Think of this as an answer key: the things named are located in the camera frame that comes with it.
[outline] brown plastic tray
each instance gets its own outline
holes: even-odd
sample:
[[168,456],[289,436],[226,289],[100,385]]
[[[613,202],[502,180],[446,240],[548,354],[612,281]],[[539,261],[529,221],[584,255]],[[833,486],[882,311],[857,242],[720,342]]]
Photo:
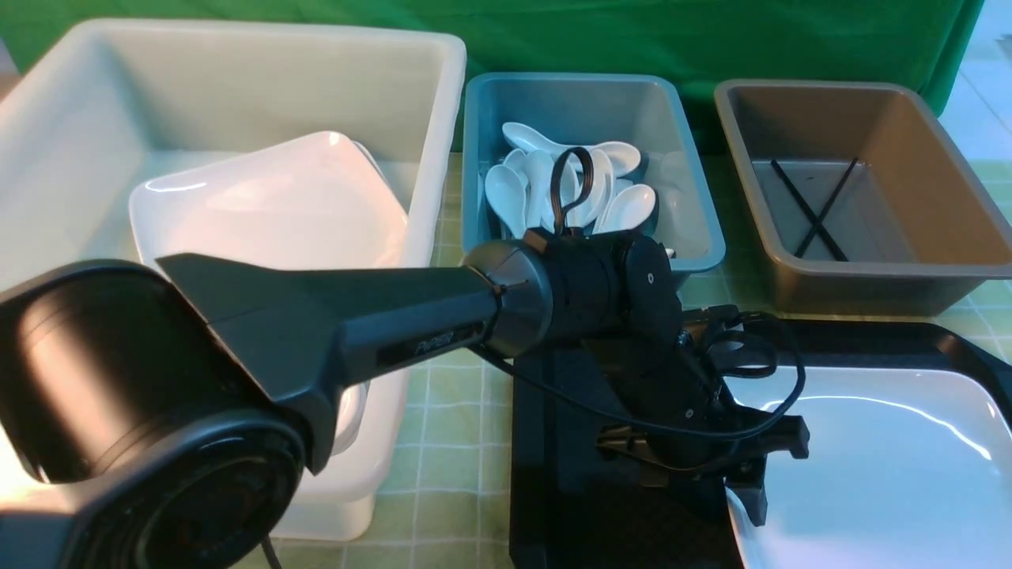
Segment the brown plastic tray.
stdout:
[[[795,313],[936,315],[1012,278],[1012,229],[924,101],[882,83],[735,80],[715,93],[770,259],[774,303]],[[803,257],[815,214],[856,164]]]

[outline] white square plate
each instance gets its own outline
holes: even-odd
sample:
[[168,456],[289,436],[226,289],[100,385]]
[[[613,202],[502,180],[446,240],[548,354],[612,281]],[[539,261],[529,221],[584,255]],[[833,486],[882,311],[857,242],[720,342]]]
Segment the white square plate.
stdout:
[[276,269],[397,266],[408,226],[369,158],[332,132],[147,181],[130,216],[155,269],[182,252]]

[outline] black robotic arm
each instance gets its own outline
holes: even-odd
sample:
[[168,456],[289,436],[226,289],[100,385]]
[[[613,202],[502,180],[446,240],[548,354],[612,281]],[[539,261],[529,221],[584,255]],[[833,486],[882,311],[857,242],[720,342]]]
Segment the black robotic arm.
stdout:
[[727,481],[757,524],[766,454],[808,454],[789,403],[731,398],[722,374],[754,368],[708,355],[743,317],[689,333],[663,247],[635,232],[531,230],[457,268],[159,264],[171,284],[101,261],[0,296],[0,420],[34,478],[0,488],[0,551],[18,567],[227,567],[276,523],[303,466],[326,466],[346,387],[461,347],[513,372],[504,358],[582,343],[631,415],[602,453],[655,483]]

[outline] white plate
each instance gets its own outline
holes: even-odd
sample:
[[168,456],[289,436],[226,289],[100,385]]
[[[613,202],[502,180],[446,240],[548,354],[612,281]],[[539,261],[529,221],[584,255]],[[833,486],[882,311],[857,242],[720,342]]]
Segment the white plate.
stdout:
[[[741,403],[768,409],[793,381],[781,367],[728,383]],[[766,525],[730,500],[747,569],[1012,567],[1012,434],[977,382],[811,369],[791,412],[812,432],[811,458],[770,456]]]
[[156,269],[181,252],[278,269],[397,266],[408,225],[369,159],[331,132],[145,182],[130,216]]

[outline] gray plastic tray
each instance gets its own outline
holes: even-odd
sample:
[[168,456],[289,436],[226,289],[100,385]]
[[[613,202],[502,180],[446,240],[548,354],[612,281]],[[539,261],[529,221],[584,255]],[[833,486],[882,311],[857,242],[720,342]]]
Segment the gray plastic tray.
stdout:
[[[1012,277],[1012,230],[938,120],[897,85],[728,81],[716,106],[760,239],[777,308],[935,315],[992,278]],[[776,160],[846,254],[820,237]]]
[[502,135],[507,121],[529,125],[564,144],[635,145],[644,163],[627,177],[658,194],[643,230],[675,249],[671,270],[679,284],[724,259],[724,235],[678,93],[671,83],[643,75],[489,73],[473,79],[465,98],[465,251],[502,234],[485,201],[484,179],[510,151]]

